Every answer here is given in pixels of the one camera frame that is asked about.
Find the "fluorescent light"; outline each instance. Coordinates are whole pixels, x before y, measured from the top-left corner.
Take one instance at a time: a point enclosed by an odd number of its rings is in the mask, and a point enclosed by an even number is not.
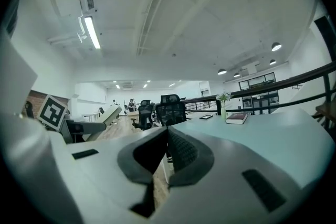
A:
[[[272,45],[272,51],[276,51],[278,49],[280,49],[282,47],[282,45],[279,42],[274,42]]]
[[[85,17],[84,21],[86,23],[86,27],[88,28],[91,40],[93,42],[93,45],[95,46],[96,49],[100,49],[99,41],[96,35],[96,31],[93,26],[93,21],[92,17]]]
[[[225,74],[226,73],[226,70],[225,69],[219,69],[219,71],[218,71],[218,74],[219,75],[223,75],[223,74]]]

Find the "book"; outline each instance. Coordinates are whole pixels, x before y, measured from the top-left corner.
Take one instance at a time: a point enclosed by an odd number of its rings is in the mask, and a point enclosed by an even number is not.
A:
[[[226,123],[229,124],[243,124],[247,119],[247,113],[240,112],[234,113],[226,119]]]

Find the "wooden floor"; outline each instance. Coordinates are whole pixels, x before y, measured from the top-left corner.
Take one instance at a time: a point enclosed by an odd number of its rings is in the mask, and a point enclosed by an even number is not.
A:
[[[96,136],[91,136],[90,141],[92,140],[106,140],[113,139],[117,137],[122,137],[126,135],[132,135],[137,132],[141,132],[140,129],[134,128],[132,125],[131,118],[136,119],[136,123],[138,122],[139,116],[121,116],[119,120],[114,120],[116,124],[112,124],[107,126],[106,130]],[[163,168],[161,165],[158,166],[156,172],[153,175],[154,178],[154,203],[155,208],[158,208],[167,198],[168,184],[164,177]]]

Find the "black office chair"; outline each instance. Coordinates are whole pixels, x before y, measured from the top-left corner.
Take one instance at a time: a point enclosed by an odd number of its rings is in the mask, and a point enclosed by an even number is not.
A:
[[[133,121],[132,125],[135,128],[140,128],[141,130],[150,129],[153,126],[152,111],[153,105],[151,105],[151,100],[143,100],[138,107],[139,111],[139,123],[135,123],[136,119],[131,119]]]
[[[177,94],[162,95],[161,103],[156,106],[156,114],[162,126],[171,126],[187,120],[185,104]]]

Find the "ceiling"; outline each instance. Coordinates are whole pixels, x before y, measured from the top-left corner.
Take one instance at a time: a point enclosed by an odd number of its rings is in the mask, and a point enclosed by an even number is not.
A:
[[[168,89],[174,89],[177,86],[180,86],[184,84],[182,81],[141,81],[141,80],[135,80],[135,81],[101,81],[98,83],[102,87],[106,89],[112,89],[112,90],[118,90],[116,85],[119,85],[120,90],[124,91],[139,91],[139,90],[145,90],[145,91],[151,91],[151,90],[168,90]]]
[[[194,71],[192,65],[198,65],[213,73],[219,68],[239,72],[254,62],[257,71],[263,71],[270,67],[271,59],[276,59],[277,65],[287,61],[307,34],[318,2],[93,0],[94,7],[89,9],[88,0],[30,1],[36,3],[38,12],[28,12],[40,15],[32,18],[41,26],[34,28],[36,35],[82,65],[115,61],[136,69],[134,59],[176,54],[190,72]],[[93,17],[100,50],[89,36],[79,41],[78,17],[82,14]],[[271,52],[273,42],[283,44],[282,49]]]

